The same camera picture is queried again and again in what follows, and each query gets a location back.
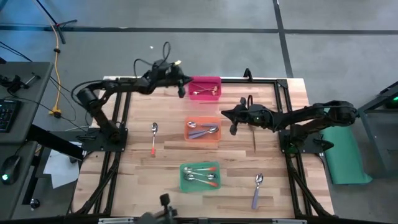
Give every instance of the yellow cable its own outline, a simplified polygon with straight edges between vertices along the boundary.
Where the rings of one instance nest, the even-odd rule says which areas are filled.
[[[45,13],[45,11],[39,6],[39,4],[35,0],[32,0],[32,2],[36,5],[36,7],[39,9],[39,11],[44,15],[44,17],[46,18],[47,22],[49,22],[49,24],[50,24],[50,26],[51,26],[51,28],[52,28],[52,30],[54,32],[55,40],[56,40],[56,43],[57,43],[57,45],[55,46],[55,49],[59,50],[58,35],[57,35],[57,32],[55,31],[54,26],[51,23],[51,20],[50,20],[49,16]],[[57,99],[55,100],[55,105],[52,108],[52,111],[49,111],[49,114],[54,114],[54,112],[61,113],[61,110],[58,109],[58,102],[59,102],[59,99],[60,99],[60,92],[61,92],[61,79],[60,79],[60,74],[58,73],[58,52],[55,52],[54,67],[55,67],[55,74],[57,74],[57,79],[58,79],[58,84],[59,85],[58,85],[58,94],[57,94]]]

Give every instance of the wooden tabletop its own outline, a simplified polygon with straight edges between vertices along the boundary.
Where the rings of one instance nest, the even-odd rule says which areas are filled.
[[[288,79],[288,83],[293,110],[308,105],[304,80]],[[159,196],[168,193],[170,205],[178,210],[180,217],[294,217],[285,158],[280,152],[277,134],[256,128],[257,151],[254,153],[252,132],[248,126],[240,124],[238,133],[232,136],[229,133],[231,122],[220,113],[234,108],[240,97],[247,98],[248,95],[253,96],[254,103],[277,111],[274,88],[266,84],[223,84],[219,101],[180,99],[176,88],[157,88],[151,95],[133,93],[127,119],[129,136],[119,165],[112,216],[139,217],[145,212],[158,212],[162,209]],[[109,118],[112,117],[115,98],[116,94],[103,106]],[[221,118],[221,140],[218,143],[184,140],[186,116]],[[150,156],[150,127],[153,122],[159,125],[155,158]],[[103,157],[103,152],[94,152],[82,165],[73,201],[74,210],[79,209],[97,187]],[[221,188],[182,193],[179,188],[180,165],[203,161],[220,163]],[[333,213],[321,160],[315,155],[304,154],[303,164],[308,188],[324,208]],[[258,173],[264,175],[264,181],[259,189],[258,209],[252,210],[254,177]],[[108,187],[104,192],[103,202],[106,201]],[[301,190],[298,190],[298,195],[304,212]]]

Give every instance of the gray floor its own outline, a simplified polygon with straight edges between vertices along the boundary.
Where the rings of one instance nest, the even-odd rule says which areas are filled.
[[[272,0],[42,2],[59,21],[78,19],[76,26],[277,28]],[[286,29],[398,29],[395,0],[280,0],[279,4]],[[9,1],[0,12],[0,23],[46,25],[34,5],[25,0]],[[66,32],[65,38],[58,69],[68,89],[105,75],[131,75],[132,61],[138,57],[149,61],[160,58],[165,41],[172,44],[170,60],[181,60],[187,75],[240,77],[249,67],[256,77],[286,77],[278,34]],[[286,39],[294,77],[305,79],[311,103],[347,100],[359,107],[397,81],[396,35],[287,35]],[[53,61],[52,32],[0,31],[0,40],[34,61]],[[23,60],[2,49],[0,55],[10,61]],[[147,69],[141,64],[137,68],[138,73]],[[52,107],[55,94],[54,86],[49,85],[42,103]],[[73,118],[73,110],[64,99],[60,107],[67,118]],[[84,111],[75,108],[75,123],[85,125]],[[50,117],[43,108],[34,122],[49,130],[73,127]],[[363,141],[366,137],[357,126],[356,137]],[[398,222],[397,188],[398,179],[377,179],[368,185],[330,185],[337,215],[392,223]],[[64,206],[40,213],[22,208],[16,217],[65,213],[68,197],[53,195],[70,195],[70,187],[50,190],[49,183],[43,182],[36,194],[49,198],[44,202],[49,207],[60,201]]]

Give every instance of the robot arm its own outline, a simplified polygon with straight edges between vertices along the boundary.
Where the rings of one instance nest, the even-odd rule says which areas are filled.
[[[297,147],[302,146],[309,134],[331,126],[349,126],[357,117],[356,109],[347,101],[315,103],[299,110],[280,113],[262,105],[246,106],[245,98],[241,98],[240,105],[236,105],[232,110],[222,111],[221,114],[232,121],[229,130],[232,135],[236,134],[238,123],[270,129],[273,132],[283,130],[290,125],[290,142]],[[312,121],[306,124],[296,124],[310,119]]]
[[[77,98],[84,109],[97,121],[105,137],[112,142],[118,142],[120,140],[119,128],[107,119],[102,111],[102,106],[113,93],[138,92],[150,95],[157,87],[178,86],[178,95],[183,98],[185,95],[183,86],[192,79],[183,74],[179,63],[179,61],[168,63],[165,60],[158,60],[153,64],[152,70],[147,71],[140,78],[96,82],[82,88],[78,92]],[[104,95],[98,98],[94,94],[95,90],[104,90]]]

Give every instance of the white paper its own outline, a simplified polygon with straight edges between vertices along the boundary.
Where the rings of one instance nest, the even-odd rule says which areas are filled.
[[[81,146],[80,142],[71,142]],[[51,174],[53,189],[76,181],[79,177],[79,164],[72,164],[69,157],[55,150],[51,150],[49,159],[44,167],[44,174]]]

